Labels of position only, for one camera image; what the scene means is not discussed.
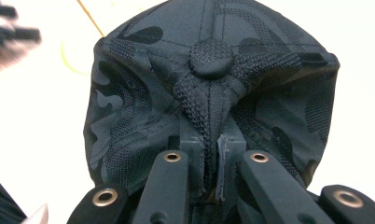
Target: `black fabric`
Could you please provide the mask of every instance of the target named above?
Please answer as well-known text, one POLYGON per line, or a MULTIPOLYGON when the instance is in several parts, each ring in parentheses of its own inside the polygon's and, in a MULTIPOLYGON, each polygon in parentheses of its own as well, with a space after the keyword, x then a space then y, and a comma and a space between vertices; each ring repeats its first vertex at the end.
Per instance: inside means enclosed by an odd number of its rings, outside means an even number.
POLYGON ((0 184, 0 224, 20 224, 27 216, 0 184))
POLYGON ((278 12, 251 0, 167 1, 100 39, 94 56, 84 135, 96 184, 141 189, 156 155, 179 135, 182 113, 201 134, 202 202, 215 186, 228 114, 249 149, 269 151, 310 184, 340 65, 278 12))

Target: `white background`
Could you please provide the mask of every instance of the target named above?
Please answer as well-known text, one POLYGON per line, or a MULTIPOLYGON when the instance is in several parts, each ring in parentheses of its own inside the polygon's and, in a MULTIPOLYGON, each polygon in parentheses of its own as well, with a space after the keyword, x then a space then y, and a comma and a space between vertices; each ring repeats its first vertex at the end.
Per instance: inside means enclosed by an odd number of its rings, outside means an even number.
MULTIPOLYGON (((0 182, 28 216, 47 203, 49 223, 65 223, 93 188, 82 131, 100 35, 76 1, 3 2, 19 11, 17 24, 39 27, 43 41, 1 52, 0 182)), ((107 33, 159 1, 83 2, 107 33)), ((375 201, 375 0, 260 2, 341 63, 326 153, 310 190, 342 184, 375 201)))

